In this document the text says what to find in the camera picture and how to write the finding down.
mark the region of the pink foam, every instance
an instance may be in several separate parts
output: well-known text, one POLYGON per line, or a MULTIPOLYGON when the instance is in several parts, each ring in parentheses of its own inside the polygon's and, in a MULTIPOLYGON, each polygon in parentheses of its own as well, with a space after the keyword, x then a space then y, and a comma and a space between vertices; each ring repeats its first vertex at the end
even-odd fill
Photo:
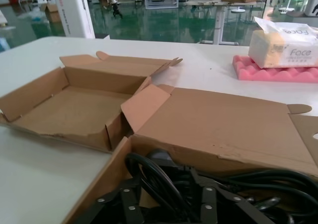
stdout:
POLYGON ((233 67, 239 80, 318 82, 318 68, 261 69, 250 57, 235 55, 233 67))

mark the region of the green floor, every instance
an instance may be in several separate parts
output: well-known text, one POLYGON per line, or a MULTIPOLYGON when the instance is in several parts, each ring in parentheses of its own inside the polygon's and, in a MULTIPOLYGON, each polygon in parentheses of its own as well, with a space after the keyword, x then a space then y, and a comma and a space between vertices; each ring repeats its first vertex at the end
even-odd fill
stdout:
MULTIPOLYGON (((284 21, 278 8, 285 3, 257 3, 245 6, 246 12, 235 14, 229 8, 226 13, 223 41, 239 42, 249 45, 250 37, 257 25, 252 21, 254 16, 272 21, 284 21)), ((299 9, 302 2, 293 0, 291 7, 299 9)), ((90 14, 95 33, 110 34, 112 39, 168 41, 198 43, 201 40, 212 40, 215 22, 215 8, 193 8, 184 4, 179 9, 145 10, 143 5, 121 3, 123 19, 114 18, 112 11, 99 4, 90 4, 90 14)), ((0 28, 0 37, 4 37, 11 48, 46 36, 64 36, 61 23, 50 23, 47 19, 32 19, 19 6, 3 6, 1 11, 8 20, 8 26, 0 28)))

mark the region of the table surface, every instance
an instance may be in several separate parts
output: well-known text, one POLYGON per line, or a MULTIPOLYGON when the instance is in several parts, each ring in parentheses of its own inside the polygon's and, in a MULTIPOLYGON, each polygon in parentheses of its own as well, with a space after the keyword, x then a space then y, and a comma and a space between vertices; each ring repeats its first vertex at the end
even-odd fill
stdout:
MULTIPOLYGON (((47 37, 0 53, 0 96, 61 66, 59 56, 95 54, 183 58, 153 77, 155 84, 224 92, 287 104, 318 115, 318 84, 239 81, 234 55, 248 47, 47 37)), ((110 155, 0 127, 0 223, 59 224, 110 155)))

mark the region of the cardboard box lid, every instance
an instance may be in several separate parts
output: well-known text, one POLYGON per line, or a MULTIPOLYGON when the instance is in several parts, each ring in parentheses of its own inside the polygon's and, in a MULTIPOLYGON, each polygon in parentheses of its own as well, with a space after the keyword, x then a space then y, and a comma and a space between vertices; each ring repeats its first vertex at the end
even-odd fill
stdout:
POLYGON ((102 51, 98 51, 96 55, 104 61, 104 65, 110 73, 139 76, 151 76, 160 73, 182 61, 179 58, 167 60, 111 56, 102 51))
POLYGON ((135 135, 318 177, 311 110, 231 94, 150 85, 122 104, 135 135))
POLYGON ((111 56, 102 51, 98 51, 96 55, 99 59, 90 55, 74 55, 60 57, 60 59, 65 67, 143 77, 160 73, 182 61, 182 59, 178 58, 166 60, 111 56))

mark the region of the white desk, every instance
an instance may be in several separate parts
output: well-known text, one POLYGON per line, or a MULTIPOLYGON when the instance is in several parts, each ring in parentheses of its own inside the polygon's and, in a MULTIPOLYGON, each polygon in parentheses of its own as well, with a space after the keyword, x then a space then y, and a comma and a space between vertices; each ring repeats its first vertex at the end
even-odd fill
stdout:
MULTIPOLYGON (((59 56, 91 54, 172 59, 179 65, 154 83, 311 105, 318 115, 318 84, 239 81, 235 54, 248 47, 49 37, 0 53, 0 96, 61 65, 59 56)), ((0 128, 0 223, 59 224, 109 155, 0 128)))
POLYGON ((214 35, 213 41, 203 40, 204 44, 215 44, 215 45, 239 45, 238 42, 225 42, 222 41, 224 20, 225 20, 225 8, 227 6, 245 6, 245 5, 256 5, 256 2, 226 2, 221 0, 201 0, 201 1, 187 1, 187 5, 195 6, 216 6, 216 18, 214 24, 214 35))

